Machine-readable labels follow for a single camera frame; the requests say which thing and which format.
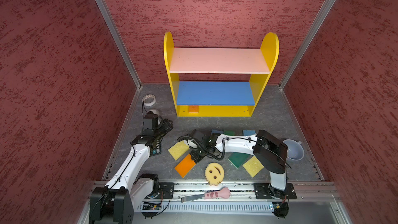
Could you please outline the orange sponge front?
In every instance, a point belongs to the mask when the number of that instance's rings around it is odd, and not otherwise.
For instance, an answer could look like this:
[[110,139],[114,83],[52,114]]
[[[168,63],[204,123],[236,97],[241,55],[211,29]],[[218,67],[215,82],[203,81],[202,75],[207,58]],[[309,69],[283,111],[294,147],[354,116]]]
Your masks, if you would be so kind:
[[196,162],[192,159],[191,154],[187,154],[187,156],[179,162],[179,164],[175,167],[177,173],[184,178],[196,165]]

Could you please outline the orange sponge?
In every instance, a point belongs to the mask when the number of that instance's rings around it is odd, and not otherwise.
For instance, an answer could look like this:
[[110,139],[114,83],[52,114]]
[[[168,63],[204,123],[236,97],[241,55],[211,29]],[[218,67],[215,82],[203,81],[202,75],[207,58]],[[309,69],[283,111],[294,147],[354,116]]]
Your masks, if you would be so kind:
[[179,164],[175,167],[177,173],[184,178],[196,165],[196,162],[192,159],[191,154],[187,154],[187,156],[179,162]]
[[199,106],[188,106],[188,113],[189,114],[199,114],[200,110],[199,110]]

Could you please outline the light green sponge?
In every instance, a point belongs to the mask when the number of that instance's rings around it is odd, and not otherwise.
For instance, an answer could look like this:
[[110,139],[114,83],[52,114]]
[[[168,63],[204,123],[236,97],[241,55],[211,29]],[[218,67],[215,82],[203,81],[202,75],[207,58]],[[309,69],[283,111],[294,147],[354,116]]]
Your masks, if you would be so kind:
[[224,130],[223,134],[225,136],[236,136],[234,131]]

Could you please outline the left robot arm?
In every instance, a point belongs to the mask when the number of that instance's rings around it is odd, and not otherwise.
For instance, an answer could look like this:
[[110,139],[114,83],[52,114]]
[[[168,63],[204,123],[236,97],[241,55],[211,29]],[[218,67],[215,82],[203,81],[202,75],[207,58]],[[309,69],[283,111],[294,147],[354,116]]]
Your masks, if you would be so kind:
[[143,128],[131,142],[131,150],[124,163],[104,187],[94,189],[90,197],[90,224],[131,224],[135,208],[150,195],[160,191],[156,174],[139,172],[153,155],[163,137],[173,129],[173,122],[154,112],[143,118]]

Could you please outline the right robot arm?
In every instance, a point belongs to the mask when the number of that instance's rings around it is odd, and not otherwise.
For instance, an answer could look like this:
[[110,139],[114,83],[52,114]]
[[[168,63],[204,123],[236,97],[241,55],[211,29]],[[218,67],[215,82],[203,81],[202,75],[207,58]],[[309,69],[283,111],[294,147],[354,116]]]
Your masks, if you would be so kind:
[[204,157],[221,161],[227,152],[254,156],[269,171],[271,196],[275,199],[285,197],[288,147],[269,132],[260,130],[257,134],[249,136],[230,136],[221,133],[208,136],[194,130],[182,140],[192,149],[190,155],[195,163]]

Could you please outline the yellow shelf with coloured boards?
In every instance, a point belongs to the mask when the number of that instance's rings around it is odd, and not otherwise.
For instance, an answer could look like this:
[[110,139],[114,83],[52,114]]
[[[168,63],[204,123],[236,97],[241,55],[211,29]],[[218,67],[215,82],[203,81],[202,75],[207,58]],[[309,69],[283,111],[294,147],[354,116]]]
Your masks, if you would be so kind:
[[[164,62],[178,117],[250,117],[278,61],[279,39],[267,33],[260,48],[177,48],[164,35]],[[180,74],[248,75],[244,82],[182,81]],[[199,106],[189,114],[188,106]]]

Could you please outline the blue sponge left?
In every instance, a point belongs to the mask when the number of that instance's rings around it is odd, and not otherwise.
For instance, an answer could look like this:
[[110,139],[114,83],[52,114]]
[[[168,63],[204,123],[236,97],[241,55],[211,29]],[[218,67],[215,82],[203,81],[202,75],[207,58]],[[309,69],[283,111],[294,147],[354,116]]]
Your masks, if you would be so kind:
[[212,131],[211,131],[211,134],[214,134],[214,133],[223,134],[223,131],[219,131],[219,130],[212,130]]

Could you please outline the blue sponge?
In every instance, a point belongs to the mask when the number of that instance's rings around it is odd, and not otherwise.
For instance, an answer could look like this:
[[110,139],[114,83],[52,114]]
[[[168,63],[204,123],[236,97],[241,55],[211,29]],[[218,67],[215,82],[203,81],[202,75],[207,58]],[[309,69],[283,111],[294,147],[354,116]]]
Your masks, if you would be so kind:
[[212,130],[212,131],[211,131],[211,134],[214,134],[214,133],[223,134],[223,131],[219,131],[219,130]]
[[256,135],[255,130],[243,130],[243,136],[252,136]]

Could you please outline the yellow sponge left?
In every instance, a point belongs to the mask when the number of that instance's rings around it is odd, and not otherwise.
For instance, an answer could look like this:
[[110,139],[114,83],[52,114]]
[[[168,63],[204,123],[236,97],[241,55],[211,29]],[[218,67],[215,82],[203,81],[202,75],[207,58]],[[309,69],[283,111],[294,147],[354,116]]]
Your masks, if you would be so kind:
[[188,150],[189,146],[184,142],[180,141],[173,145],[168,151],[174,160],[178,160],[182,155],[184,155]]

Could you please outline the black calculator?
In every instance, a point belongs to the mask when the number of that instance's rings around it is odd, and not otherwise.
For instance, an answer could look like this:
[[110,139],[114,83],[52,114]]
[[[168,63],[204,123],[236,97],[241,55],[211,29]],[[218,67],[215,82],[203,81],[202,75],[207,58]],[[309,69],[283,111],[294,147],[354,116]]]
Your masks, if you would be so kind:
[[152,149],[151,156],[160,155],[162,152],[161,143],[157,143]]

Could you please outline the yellow smiley face sponge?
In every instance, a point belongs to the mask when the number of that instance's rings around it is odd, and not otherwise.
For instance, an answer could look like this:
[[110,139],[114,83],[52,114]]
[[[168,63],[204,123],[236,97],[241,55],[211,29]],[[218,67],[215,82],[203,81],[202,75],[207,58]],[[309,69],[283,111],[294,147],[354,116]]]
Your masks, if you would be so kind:
[[211,186],[219,185],[225,176],[223,167],[218,163],[210,163],[205,170],[205,178]]

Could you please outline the clear tape roll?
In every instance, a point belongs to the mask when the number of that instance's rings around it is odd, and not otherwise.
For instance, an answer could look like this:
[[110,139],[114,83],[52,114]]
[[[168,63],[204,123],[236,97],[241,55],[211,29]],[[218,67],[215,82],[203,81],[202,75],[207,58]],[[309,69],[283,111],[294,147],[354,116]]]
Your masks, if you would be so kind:
[[153,94],[147,94],[142,98],[142,103],[145,107],[153,106],[156,102],[156,97]]

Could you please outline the dark green sponge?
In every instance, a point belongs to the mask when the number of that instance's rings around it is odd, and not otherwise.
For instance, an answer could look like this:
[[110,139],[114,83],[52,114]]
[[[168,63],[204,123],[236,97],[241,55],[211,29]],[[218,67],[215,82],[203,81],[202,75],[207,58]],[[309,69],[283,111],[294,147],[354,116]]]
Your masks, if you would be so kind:
[[239,169],[251,157],[252,157],[252,155],[249,155],[249,154],[246,154],[246,153],[233,152],[228,157],[228,160],[231,162],[231,164],[235,168]]

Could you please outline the blue sponge right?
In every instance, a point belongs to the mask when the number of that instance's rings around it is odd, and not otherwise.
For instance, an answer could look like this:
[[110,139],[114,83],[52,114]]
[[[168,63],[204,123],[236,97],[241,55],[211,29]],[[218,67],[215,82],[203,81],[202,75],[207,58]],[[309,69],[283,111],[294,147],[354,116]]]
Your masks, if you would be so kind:
[[252,136],[256,135],[255,130],[243,130],[243,136]]

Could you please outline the yellow sponge right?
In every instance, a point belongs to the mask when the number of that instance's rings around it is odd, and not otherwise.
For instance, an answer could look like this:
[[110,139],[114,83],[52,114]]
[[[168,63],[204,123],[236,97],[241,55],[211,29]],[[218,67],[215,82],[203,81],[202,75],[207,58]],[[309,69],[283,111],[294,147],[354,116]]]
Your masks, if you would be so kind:
[[243,167],[251,177],[255,177],[261,170],[264,169],[264,166],[255,156],[251,157],[247,162],[245,162]]

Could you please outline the grey mug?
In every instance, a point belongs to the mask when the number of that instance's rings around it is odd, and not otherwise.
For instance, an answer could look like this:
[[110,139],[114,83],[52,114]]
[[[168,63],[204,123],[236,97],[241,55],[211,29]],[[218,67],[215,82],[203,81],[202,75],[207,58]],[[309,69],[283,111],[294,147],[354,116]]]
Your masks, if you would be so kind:
[[297,142],[295,140],[287,139],[284,140],[283,143],[288,147],[287,159],[289,161],[300,161],[304,158],[305,151],[301,141]]

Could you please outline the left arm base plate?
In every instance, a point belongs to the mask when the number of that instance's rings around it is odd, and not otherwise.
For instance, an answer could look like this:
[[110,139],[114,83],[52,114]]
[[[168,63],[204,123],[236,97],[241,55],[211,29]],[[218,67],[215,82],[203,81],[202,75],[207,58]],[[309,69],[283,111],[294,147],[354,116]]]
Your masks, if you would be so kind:
[[175,183],[160,182],[158,190],[152,195],[147,196],[146,200],[172,199]]

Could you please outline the pink handled scraper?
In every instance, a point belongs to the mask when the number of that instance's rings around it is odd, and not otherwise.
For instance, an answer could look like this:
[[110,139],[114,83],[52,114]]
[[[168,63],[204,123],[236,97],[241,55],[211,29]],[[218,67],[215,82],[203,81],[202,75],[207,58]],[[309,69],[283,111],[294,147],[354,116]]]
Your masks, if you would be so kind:
[[181,203],[196,201],[200,199],[212,200],[212,199],[228,199],[231,192],[228,187],[223,187],[221,190],[210,191],[200,195],[192,195],[181,198]]

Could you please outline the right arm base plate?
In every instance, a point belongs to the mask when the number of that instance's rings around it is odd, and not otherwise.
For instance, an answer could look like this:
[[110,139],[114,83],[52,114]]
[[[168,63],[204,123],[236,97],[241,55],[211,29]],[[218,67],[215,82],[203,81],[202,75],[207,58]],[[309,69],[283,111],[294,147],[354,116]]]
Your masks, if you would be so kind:
[[286,183],[285,190],[279,190],[270,183],[254,183],[254,192],[258,200],[296,200],[297,195],[292,183]]

